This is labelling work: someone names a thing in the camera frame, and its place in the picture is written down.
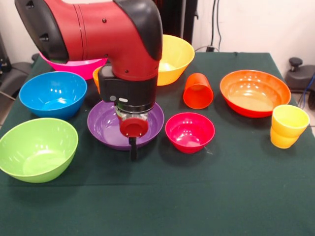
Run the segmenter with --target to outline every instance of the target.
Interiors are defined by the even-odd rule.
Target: wall
[[[32,61],[37,48],[19,17],[14,0],[0,0],[0,33],[12,63]]]
[[[213,0],[199,0],[194,48],[210,44],[212,4]],[[314,0],[220,0],[220,50],[270,52],[282,75],[292,56],[315,64],[314,13]],[[219,36],[215,34],[217,47]]]
[[[211,41],[212,4],[213,0],[199,0],[194,48]],[[291,56],[315,64],[314,13],[314,0],[220,0],[221,51],[270,52],[282,74],[288,69],[287,60]],[[30,61],[32,54],[37,52],[15,9],[14,0],[0,0],[0,32],[12,62]]]

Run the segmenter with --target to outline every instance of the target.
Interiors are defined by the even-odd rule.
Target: black knob
[[[303,61],[300,58],[290,58],[289,62],[290,62],[290,65],[292,66],[291,71],[295,71],[297,67],[303,64]]]

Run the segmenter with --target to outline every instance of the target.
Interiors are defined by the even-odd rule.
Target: green bowl
[[[32,119],[0,139],[0,169],[30,183],[44,183],[61,175],[78,146],[78,133],[66,121]]]

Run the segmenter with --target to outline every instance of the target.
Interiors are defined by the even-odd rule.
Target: table
[[[139,150],[139,160],[115,151],[88,131],[89,110],[100,100],[92,80],[79,113],[69,120],[79,146],[68,169],[49,183],[30,184],[0,173],[3,236],[308,236],[315,235],[315,148],[308,128],[290,149],[269,141],[271,118],[233,112],[219,90],[234,70],[281,77],[269,54],[197,53],[175,83],[159,87],[165,121],[192,111],[182,101],[187,76],[204,73],[215,99],[197,111],[216,135],[202,151],[179,153],[162,130]],[[50,71],[39,59],[30,77]],[[36,118],[15,102],[0,136]]]

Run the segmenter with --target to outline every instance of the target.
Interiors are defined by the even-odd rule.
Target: orange cup
[[[186,81],[183,99],[193,109],[204,109],[213,101],[213,91],[207,77],[201,73],[191,74]]]

